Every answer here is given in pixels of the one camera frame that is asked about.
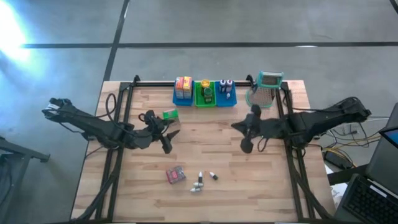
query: blue tray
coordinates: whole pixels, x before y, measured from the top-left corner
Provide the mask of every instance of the blue tray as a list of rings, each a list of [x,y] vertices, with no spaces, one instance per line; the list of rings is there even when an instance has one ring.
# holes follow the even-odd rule
[[[226,93],[220,93],[218,88],[220,87],[220,81],[216,81],[215,83],[215,91],[216,91],[216,102],[219,107],[228,107],[236,105],[236,90],[235,90],[235,82],[232,83],[232,90],[229,94],[231,97],[227,100]]]
[[[177,106],[192,106],[193,103],[193,93],[195,92],[195,82],[192,80],[192,98],[190,99],[177,99],[175,96],[175,88],[173,90],[173,103]]]

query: green box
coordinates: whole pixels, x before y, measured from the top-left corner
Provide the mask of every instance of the green box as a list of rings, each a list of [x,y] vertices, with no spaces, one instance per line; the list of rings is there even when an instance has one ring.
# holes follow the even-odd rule
[[[210,88],[213,90],[213,97],[211,103],[205,103],[205,98],[201,95],[200,82],[195,82],[195,105],[198,108],[212,108],[216,106],[216,90],[214,82],[210,82]]]

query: gray floor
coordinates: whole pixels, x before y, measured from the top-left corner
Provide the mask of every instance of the gray floor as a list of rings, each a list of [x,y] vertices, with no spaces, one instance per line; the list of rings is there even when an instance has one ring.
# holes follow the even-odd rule
[[[112,43],[123,4],[6,2],[30,44]],[[398,15],[388,0],[132,0],[121,37],[124,43],[256,41],[398,41]],[[0,54],[0,135],[51,153],[48,163],[30,164],[10,223],[69,219],[87,143],[45,120],[40,110],[51,97],[62,97],[94,113],[109,52],[30,49],[11,57],[3,49]],[[132,80],[136,74],[142,80],[242,79],[259,70],[283,71],[286,79],[305,80],[313,108],[357,96],[373,115],[389,116],[398,101],[397,61],[396,47],[119,49],[111,80]],[[364,127],[373,133],[385,123]],[[322,139],[324,145],[330,141]],[[346,151],[355,163],[365,164],[374,146]]]

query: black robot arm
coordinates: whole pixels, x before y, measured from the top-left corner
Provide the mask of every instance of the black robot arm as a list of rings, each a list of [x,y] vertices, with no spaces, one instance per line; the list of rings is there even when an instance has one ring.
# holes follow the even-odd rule
[[[343,123],[366,121],[371,112],[356,97],[347,98],[329,108],[288,114],[282,119],[271,118],[262,120],[261,109],[253,105],[252,113],[244,121],[231,126],[240,131],[244,139],[241,149],[245,153],[252,151],[251,139],[262,136],[265,139],[288,139],[293,147],[305,147],[315,135]]]
[[[173,121],[163,120],[155,116],[150,110],[146,114],[140,114],[147,127],[142,130],[134,130],[133,124],[117,121],[104,121],[99,117],[77,109],[68,99],[50,99],[50,104],[42,110],[45,118],[56,123],[70,123],[83,130],[81,134],[86,140],[97,139],[104,147],[114,149],[124,146],[129,149],[145,149],[151,142],[160,140],[166,154],[172,150],[171,139],[179,132],[175,131],[163,136],[165,128]]]

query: butcher block tabletop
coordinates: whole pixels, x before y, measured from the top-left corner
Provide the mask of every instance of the butcher block tabletop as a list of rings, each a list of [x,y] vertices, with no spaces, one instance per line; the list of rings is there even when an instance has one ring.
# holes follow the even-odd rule
[[[294,107],[309,108],[304,82],[287,82]],[[104,82],[97,115],[105,114],[105,99],[109,93],[117,96],[119,84]],[[260,138],[257,138],[253,140],[253,152],[245,154],[239,146],[243,135],[231,127],[250,111],[245,95],[248,88],[236,87],[238,103],[234,107],[197,108],[194,104],[176,107],[172,103],[172,87],[134,87],[129,123],[141,129],[145,124],[138,119],[140,113],[154,110],[162,117],[163,111],[177,108],[181,131],[172,139],[170,154],[164,154],[160,141],[147,149],[124,150],[113,221],[297,221],[283,141],[271,139],[266,149],[258,152]],[[261,116],[262,119],[278,118],[276,100],[271,108],[262,110]],[[99,146],[98,142],[90,142],[87,153]],[[84,162],[72,218],[81,215],[98,193],[105,158],[106,149],[100,149]],[[304,161],[311,191],[333,214],[335,207],[319,147],[307,147]],[[175,166],[182,166],[187,178],[170,184],[165,171]],[[203,172],[202,191],[190,192],[200,171]],[[213,180],[209,172],[215,173],[218,180]],[[108,211],[109,195],[110,190],[104,200],[104,215]],[[300,198],[307,214],[302,192]]]

